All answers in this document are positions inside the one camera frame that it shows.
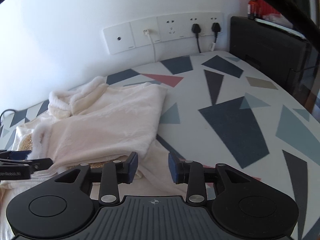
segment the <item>white wall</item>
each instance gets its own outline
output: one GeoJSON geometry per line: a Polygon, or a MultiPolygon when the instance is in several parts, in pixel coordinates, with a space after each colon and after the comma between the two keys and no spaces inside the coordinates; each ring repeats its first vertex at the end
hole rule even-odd
{"type": "MultiPolygon", "coordinates": [[[[102,30],[132,20],[221,11],[246,15],[248,0],[6,0],[0,4],[0,112],[24,109],[97,75],[152,62],[151,46],[109,55],[102,30]]],[[[227,32],[218,49],[228,49],[227,32]]],[[[212,36],[202,37],[207,51],[212,36]]],[[[196,53],[196,39],[156,44],[158,59],[196,53]]]]}

